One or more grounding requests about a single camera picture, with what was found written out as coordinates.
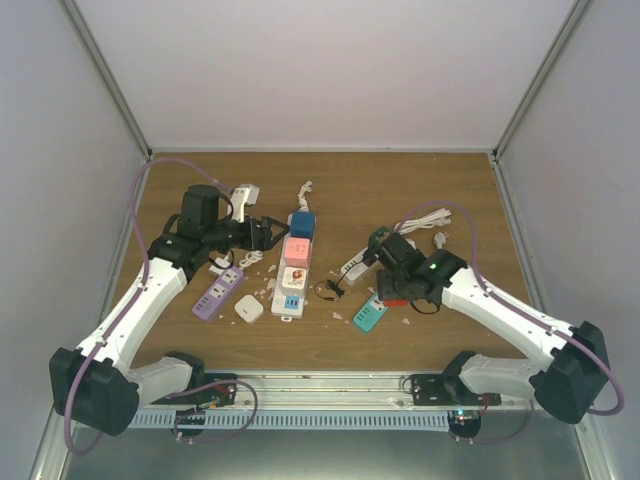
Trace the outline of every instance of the teal power strip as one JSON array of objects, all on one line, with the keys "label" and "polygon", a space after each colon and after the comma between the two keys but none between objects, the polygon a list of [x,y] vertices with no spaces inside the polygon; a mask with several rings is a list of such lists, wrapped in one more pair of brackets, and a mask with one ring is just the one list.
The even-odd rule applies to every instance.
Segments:
[{"label": "teal power strip", "polygon": [[389,310],[389,308],[385,307],[383,303],[378,300],[378,294],[374,293],[364,307],[353,317],[353,323],[363,332],[370,332],[387,310]]}]

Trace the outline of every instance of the perforated metal strip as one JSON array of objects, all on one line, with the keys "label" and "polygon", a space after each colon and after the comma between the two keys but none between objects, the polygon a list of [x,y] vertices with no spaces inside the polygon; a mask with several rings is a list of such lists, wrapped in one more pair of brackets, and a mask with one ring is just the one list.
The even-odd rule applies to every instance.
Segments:
[{"label": "perforated metal strip", "polygon": [[[248,418],[249,412],[244,411],[207,411],[204,425],[181,425],[180,428],[235,429],[242,426]],[[136,414],[129,428],[172,428],[174,421],[174,410],[141,410]],[[251,428],[258,430],[432,430],[446,432],[449,426],[446,412],[260,411]]]}]

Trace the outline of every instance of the white wall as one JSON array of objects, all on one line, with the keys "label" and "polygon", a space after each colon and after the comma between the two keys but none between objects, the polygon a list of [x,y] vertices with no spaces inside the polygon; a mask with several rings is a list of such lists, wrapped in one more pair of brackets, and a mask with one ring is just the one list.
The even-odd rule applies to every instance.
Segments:
[{"label": "white wall", "polygon": [[157,150],[483,150],[572,0],[78,3]]},{"label": "white wall", "polygon": [[0,14],[0,448],[27,478],[52,404],[48,362],[98,320],[142,158],[58,2]]},{"label": "white wall", "polygon": [[640,431],[639,18],[635,0],[594,2],[503,160],[553,313],[604,330],[628,400],[605,426],[628,479]]}]

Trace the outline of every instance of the pink cube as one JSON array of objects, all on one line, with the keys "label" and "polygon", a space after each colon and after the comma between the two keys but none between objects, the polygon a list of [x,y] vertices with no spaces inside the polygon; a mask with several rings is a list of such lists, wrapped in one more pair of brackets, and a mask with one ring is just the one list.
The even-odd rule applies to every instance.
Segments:
[{"label": "pink cube", "polygon": [[311,263],[311,242],[309,239],[289,237],[284,247],[284,261],[288,267],[309,268]]}]

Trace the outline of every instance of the wooden tabletop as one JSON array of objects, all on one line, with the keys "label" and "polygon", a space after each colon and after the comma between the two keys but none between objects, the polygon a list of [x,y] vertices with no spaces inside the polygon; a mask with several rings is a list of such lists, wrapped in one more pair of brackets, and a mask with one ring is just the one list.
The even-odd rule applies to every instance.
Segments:
[{"label": "wooden tabletop", "polygon": [[[327,278],[366,246],[369,235],[382,225],[393,226],[413,207],[429,200],[459,203],[474,216],[479,230],[479,262],[492,283],[528,300],[522,273],[487,157],[481,154],[386,153],[219,153],[181,154],[230,185],[260,187],[258,204],[248,212],[286,221],[297,210],[296,195],[307,180],[307,194],[317,216],[311,282]],[[206,183],[199,174],[178,164],[151,170],[139,211],[147,244],[156,238],[167,218],[180,211],[189,185]],[[418,230],[410,235],[425,254],[433,251],[433,235],[450,234],[446,248],[469,259],[471,235],[461,214],[451,225]],[[355,286],[343,283],[344,297],[327,302],[308,292],[304,317],[285,323],[270,314],[271,302],[258,299],[264,315],[249,325],[233,311],[243,295],[266,288],[267,273],[277,264],[278,245],[264,260],[247,268],[247,281],[223,318],[205,323],[191,313],[193,305],[213,282],[206,268],[169,305],[143,342],[134,366],[157,360],[171,350],[205,360],[209,369],[308,370],[438,370],[461,350],[491,356],[520,357],[504,340],[479,323],[444,307],[422,316],[408,307],[391,308],[368,334],[353,325],[353,317],[375,286],[370,274]],[[245,252],[236,251],[242,258]],[[116,299],[131,284],[141,264],[132,240],[119,278]],[[334,313],[343,320],[334,318]]]}]

